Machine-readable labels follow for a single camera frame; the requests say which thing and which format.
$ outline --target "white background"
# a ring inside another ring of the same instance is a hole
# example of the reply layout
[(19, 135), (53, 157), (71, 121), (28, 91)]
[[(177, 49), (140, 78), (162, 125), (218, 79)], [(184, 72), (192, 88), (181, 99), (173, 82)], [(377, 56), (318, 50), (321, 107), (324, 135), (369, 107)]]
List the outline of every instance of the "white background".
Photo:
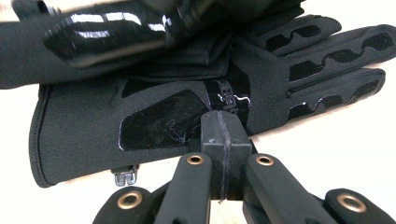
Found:
[[(0, 20), (16, 20), (8, 0), (0, 1)], [(68, 8), (76, 6), (71, 2), (93, 1), (46, 2)], [(339, 20), (346, 31), (381, 23), (396, 26), (394, 4), (394, 0), (310, 0), (303, 7), (307, 14)], [(253, 140), (260, 152), (278, 157), (320, 198), (330, 189), (353, 189), (396, 219), (396, 60), (378, 66), (387, 71), (387, 82), (374, 97)], [(31, 85), (0, 91), (0, 223), (92, 223), (118, 189), (109, 171), (49, 189), (35, 184), (28, 133), (37, 90), (37, 85)], [(177, 159), (142, 165), (137, 186), (155, 190), (172, 178), (176, 165)], [(244, 223), (241, 203), (212, 203), (211, 221)]]

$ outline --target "black glove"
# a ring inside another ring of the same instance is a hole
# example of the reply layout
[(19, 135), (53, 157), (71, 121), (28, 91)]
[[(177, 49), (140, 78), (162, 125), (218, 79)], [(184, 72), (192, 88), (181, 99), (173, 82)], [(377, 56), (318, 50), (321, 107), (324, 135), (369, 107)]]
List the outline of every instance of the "black glove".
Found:
[(251, 21), (301, 1), (249, 0), (242, 6), (220, 0), (122, 1), (33, 16), (0, 30), (0, 89), (108, 75), (177, 46), (204, 28)]
[(231, 111), (256, 134), (381, 89), (384, 71), (361, 68), (395, 55), (395, 28), (329, 37), (341, 29), (335, 20), (307, 16), (277, 27), (282, 18), (234, 37), (223, 79), (161, 84), (124, 74), (42, 86), (30, 136), (37, 184), (182, 155), (208, 110)]

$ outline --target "glove finger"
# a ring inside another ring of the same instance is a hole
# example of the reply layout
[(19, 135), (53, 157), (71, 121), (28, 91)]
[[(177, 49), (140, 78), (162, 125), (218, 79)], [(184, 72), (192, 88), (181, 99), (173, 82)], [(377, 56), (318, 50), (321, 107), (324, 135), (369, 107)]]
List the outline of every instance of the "glove finger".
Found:
[(379, 92), (385, 82), (382, 69), (362, 68), (289, 94), (288, 121), (324, 113), (342, 105), (354, 104)]
[(331, 18), (308, 15), (295, 19), (270, 32), (259, 32), (251, 41), (276, 56), (290, 54), (311, 46), (341, 30), (341, 24)]
[(380, 91), (384, 82), (383, 70), (360, 69), (299, 90), (292, 90), (287, 96), (274, 95), (261, 103), (263, 106), (260, 107), (260, 115), (253, 114), (253, 110), (257, 109), (251, 108), (252, 119), (247, 122), (247, 126), (253, 133), (266, 132), (298, 119), (324, 113), (337, 106), (352, 104), (364, 96)]
[(303, 13), (304, 10), (300, 7), (288, 8), (276, 14), (257, 19), (244, 28), (241, 28), (240, 33), (246, 37), (249, 37), (250, 35), (260, 35), (294, 20)]
[(291, 88), (315, 83), (396, 56), (396, 28), (366, 27), (334, 35), (309, 49), (288, 55)]

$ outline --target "black fabric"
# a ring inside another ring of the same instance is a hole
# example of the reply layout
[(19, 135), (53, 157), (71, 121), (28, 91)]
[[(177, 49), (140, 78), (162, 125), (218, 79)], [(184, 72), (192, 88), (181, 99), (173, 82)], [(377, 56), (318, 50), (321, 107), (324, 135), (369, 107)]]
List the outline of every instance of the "black fabric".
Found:
[[(0, 89), (109, 75), (160, 55), (207, 27), (251, 21), (279, 2), (249, 0), (224, 7), (218, 1), (179, 1), (171, 12), (161, 12), (142, 1), (122, 1), (29, 16), (0, 29)], [(257, 4), (260, 8), (249, 13)], [(235, 11), (245, 16), (230, 20)]]
[[(208, 110), (213, 109), (211, 96), (218, 96), (224, 109), (236, 112), (234, 101), (248, 102), (246, 129), (256, 134), (354, 103), (381, 89), (384, 71), (362, 67), (395, 56), (394, 27), (380, 25), (332, 35), (341, 29), (333, 19), (270, 18), (233, 37), (227, 76), (212, 80), (219, 92), (208, 89), (207, 81), (142, 84), (117, 74), (43, 86), (45, 94), (40, 96), (30, 135), (37, 184), (48, 187), (106, 169), (184, 154), (189, 150), (187, 138), (178, 147), (120, 148), (120, 124), (125, 118), (183, 91), (196, 95)], [(171, 77), (175, 71), (167, 72)], [(233, 77), (247, 77), (249, 85), (240, 90), (242, 85), (234, 84), (238, 81)], [(161, 127), (177, 133), (176, 119)]]

